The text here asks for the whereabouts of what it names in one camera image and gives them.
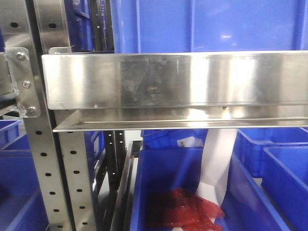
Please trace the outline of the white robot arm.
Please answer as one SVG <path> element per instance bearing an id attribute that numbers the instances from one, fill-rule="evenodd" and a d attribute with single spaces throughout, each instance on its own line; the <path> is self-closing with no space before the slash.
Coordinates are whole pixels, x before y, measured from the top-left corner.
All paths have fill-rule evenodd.
<path id="1" fill-rule="evenodd" d="M 206 136 L 196 193 L 217 205 L 222 205 L 226 194 L 237 132 L 236 128 L 210 128 Z"/>

